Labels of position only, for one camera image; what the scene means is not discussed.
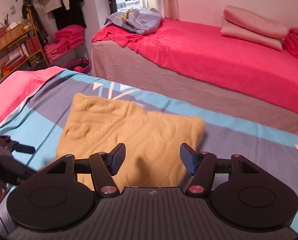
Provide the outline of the tan cable-knit cardigan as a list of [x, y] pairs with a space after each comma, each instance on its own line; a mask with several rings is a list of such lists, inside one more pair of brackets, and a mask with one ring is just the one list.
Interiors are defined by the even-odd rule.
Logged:
[[60, 136], [56, 158], [73, 154], [77, 159], [126, 146], [126, 157], [114, 176], [119, 190], [127, 186], [174, 187], [186, 177], [180, 145], [196, 150], [205, 122], [196, 116], [147, 111], [125, 100], [75, 94]]

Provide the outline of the blue grey patterned bedsheet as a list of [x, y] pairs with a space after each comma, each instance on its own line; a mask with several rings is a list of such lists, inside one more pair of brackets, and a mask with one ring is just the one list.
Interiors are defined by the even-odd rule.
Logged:
[[[17, 160], [39, 169], [54, 158], [77, 93], [131, 101], [149, 111], [198, 116], [206, 123], [201, 150], [220, 158], [242, 154], [287, 184], [298, 196], [298, 135], [70, 70], [49, 79], [0, 124], [0, 135], [9, 135], [36, 149], [34, 155], [14, 152]], [[298, 232], [298, 213], [291, 227]]]

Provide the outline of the pink bed cover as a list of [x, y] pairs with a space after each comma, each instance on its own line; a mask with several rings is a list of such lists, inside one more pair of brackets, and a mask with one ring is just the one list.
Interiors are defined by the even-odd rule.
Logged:
[[61, 67], [50, 67], [38, 71], [13, 72], [0, 84], [0, 124], [49, 79], [63, 70]]

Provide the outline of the beige embossed mattress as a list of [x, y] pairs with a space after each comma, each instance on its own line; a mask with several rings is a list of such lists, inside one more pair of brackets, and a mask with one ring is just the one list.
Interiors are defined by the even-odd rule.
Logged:
[[92, 43], [90, 60], [94, 76], [298, 135], [297, 113], [161, 68], [113, 41]]

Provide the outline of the pink woven basket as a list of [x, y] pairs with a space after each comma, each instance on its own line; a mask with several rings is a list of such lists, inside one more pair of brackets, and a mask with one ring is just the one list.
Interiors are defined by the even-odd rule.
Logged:
[[85, 57], [67, 63], [64, 68], [86, 75], [91, 75], [92, 72], [91, 62]]

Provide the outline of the red bed blanket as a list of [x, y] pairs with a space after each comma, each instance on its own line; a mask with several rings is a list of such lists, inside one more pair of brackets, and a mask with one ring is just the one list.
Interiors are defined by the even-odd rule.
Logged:
[[113, 41], [178, 74], [298, 113], [298, 59], [286, 50], [224, 37], [218, 27], [176, 20], [162, 20], [148, 35], [109, 24], [92, 38], [93, 43], [101, 41]]

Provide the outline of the wooden shelf unit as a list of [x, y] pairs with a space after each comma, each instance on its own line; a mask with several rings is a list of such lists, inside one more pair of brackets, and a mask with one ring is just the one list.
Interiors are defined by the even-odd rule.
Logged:
[[49, 63], [31, 9], [13, 29], [0, 29], [0, 84], [17, 70], [41, 70]]

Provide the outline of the stack of pink towels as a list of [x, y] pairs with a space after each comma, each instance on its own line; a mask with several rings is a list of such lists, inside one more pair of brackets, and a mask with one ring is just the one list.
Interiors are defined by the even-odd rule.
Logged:
[[69, 25], [55, 33], [55, 41], [47, 43], [44, 52], [50, 64], [63, 57], [71, 50], [84, 43], [85, 28], [80, 25]]

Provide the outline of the folded pink blanket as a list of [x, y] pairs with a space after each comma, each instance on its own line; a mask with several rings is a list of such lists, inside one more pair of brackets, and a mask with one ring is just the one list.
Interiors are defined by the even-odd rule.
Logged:
[[253, 11], [227, 5], [223, 11], [221, 34], [281, 51], [288, 28]]

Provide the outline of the grey crumpled garment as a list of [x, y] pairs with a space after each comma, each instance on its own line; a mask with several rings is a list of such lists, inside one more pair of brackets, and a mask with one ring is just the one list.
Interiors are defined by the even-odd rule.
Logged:
[[129, 32], [148, 35], [155, 33], [161, 23], [162, 15], [152, 9], [129, 9], [118, 11], [106, 18], [105, 24], [114, 24]]

